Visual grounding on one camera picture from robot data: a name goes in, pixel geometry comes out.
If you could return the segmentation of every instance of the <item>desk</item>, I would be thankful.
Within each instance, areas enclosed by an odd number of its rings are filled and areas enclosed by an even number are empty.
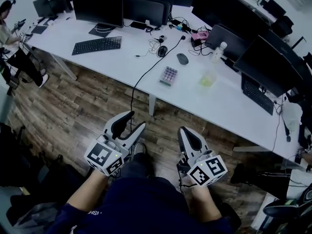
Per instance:
[[[192,8],[174,6],[173,16],[184,17],[191,28],[197,29],[204,25],[211,28],[191,11]],[[150,115],[154,113],[155,101],[158,98],[259,145],[259,147],[241,148],[236,151],[273,150],[279,116],[275,111],[271,116],[247,98],[241,90],[241,75],[222,61],[212,64],[208,56],[190,54],[188,50],[193,48],[190,44],[190,35],[187,33],[170,29],[168,26],[160,31],[153,31],[152,35],[131,27],[116,28],[109,37],[122,36],[120,49],[72,56],[76,42],[99,37],[88,34],[96,25],[95,23],[75,20],[74,13],[71,17],[69,20],[61,17],[56,19],[55,25],[49,26],[41,35],[34,34],[28,44],[50,53],[73,79],[77,78],[61,58],[134,87],[139,78],[159,60],[152,54],[146,57],[135,57],[147,52],[150,47],[148,39],[165,35],[168,39],[163,45],[170,50],[178,43],[181,36],[185,35],[186,40],[182,40],[179,46],[155,66],[137,86],[137,89],[150,96]],[[124,23],[129,25],[130,22],[125,19]],[[208,53],[210,49],[206,48],[204,51]],[[187,56],[188,65],[183,66],[178,62],[176,57],[178,53]],[[175,83],[170,88],[158,82],[166,66],[178,70]],[[214,68],[217,73],[217,80],[210,88],[198,84],[207,67]],[[289,158],[297,151],[299,130],[292,133],[292,141],[287,143],[282,119],[280,120],[274,152]]]
[[[247,5],[248,7],[250,7],[256,14],[268,20],[270,24],[276,22],[277,19],[268,11],[266,11],[261,5],[258,5],[258,3],[255,0],[240,0],[240,1],[243,4]]]

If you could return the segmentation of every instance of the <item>black mouse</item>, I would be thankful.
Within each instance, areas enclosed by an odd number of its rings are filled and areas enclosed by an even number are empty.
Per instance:
[[[166,46],[161,46],[161,47],[158,49],[157,55],[158,55],[159,57],[165,57],[167,51],[168,51],[168,48],[167,48]]]
[[[176,57],[182,65],[186,65],[189,63],[189,60],[187,59],[186,55],[183,53],[177,54]]]

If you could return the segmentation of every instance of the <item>keyboard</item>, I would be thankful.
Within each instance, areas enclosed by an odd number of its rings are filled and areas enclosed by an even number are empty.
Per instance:
[[[243,85],[243,94],[252,99],[270,115],[273,115],[274,103],[259,90],[259,87],[245,80]]]
[[[120,49],[121,37],[107,37],[90,41],[77,42],[72,56],[90,52]]]

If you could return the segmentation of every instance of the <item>mouse pad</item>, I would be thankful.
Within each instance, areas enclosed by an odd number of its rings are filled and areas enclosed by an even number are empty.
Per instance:
[[[46,26],[36,26],[31,33],[42,34],[47,29]]]

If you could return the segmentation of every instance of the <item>monitor stand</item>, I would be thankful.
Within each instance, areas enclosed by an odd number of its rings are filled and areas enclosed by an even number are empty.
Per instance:
[[[107,26],[107,25],[98,23],[94,28],[92,28],[89,34],[105,38],[114,29],[115,27],[113,26]]]
[[[55,16],[55,17],[53,17],[53,18],[49,18],[43,25],[44,25],[44,26],[49,26],[49,25],[48,25],[48,22],[49,22],[49,21],[54,21],[56,18],[58,18],[58,16]]]

